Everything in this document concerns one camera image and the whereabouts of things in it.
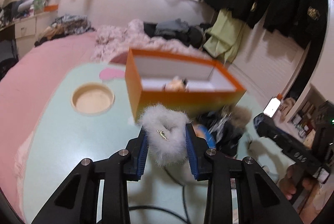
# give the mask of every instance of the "human hand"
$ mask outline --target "human hand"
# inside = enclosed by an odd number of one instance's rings
[[[285,177],[283,179],[280,180],[279,182],[279,188],[280,190],[283,192],[283,194],[285,195],[285,197],[288,200],[292,199],[292,196],[296,193],[297,189],[293,183],[292,180],[292,176],[294,173],[296,165],[291,165],[288,167],[287,169],[287,174],[285,175]],[[314,178],[305,178],[303,179],[303,187],[307,190],[307,191],[311,191],[313,189],[313,187],[317,184],[317,180]]]

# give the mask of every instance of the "smartphone screen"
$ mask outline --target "smartphone screen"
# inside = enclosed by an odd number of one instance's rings
[[[266,108],[263,110],[263,113],[268,117],[273,117],[273,114],[275,114],[280,104],[281,101],[279,99],[272,98],[270,102],[267,104]]]

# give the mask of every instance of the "white drawer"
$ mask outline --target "white drawer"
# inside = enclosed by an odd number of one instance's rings
[[[23,58],[24,55],[29,53],[30,50],[35,47],[35,36],[32,35],[18,38],[16,40],[16,47],[19,59]]]
[[[15,38],[32,36],[36,33],[36,18],[22,21],[15,24]]]

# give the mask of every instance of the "round tray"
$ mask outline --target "round tray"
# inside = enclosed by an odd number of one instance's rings
[[[84,114],[100,114],[111,108],[115,94],[100,83],[87,83],[78,87],[71,98],[73,108]]]

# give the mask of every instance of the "fluffy white hair accessory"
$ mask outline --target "fluffy white hair accessory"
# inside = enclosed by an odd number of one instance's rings
[[[158,166],[181,162],[187,157],[187,115],[161,104],[148,107],[140,119],[147,133],[149,152]]]

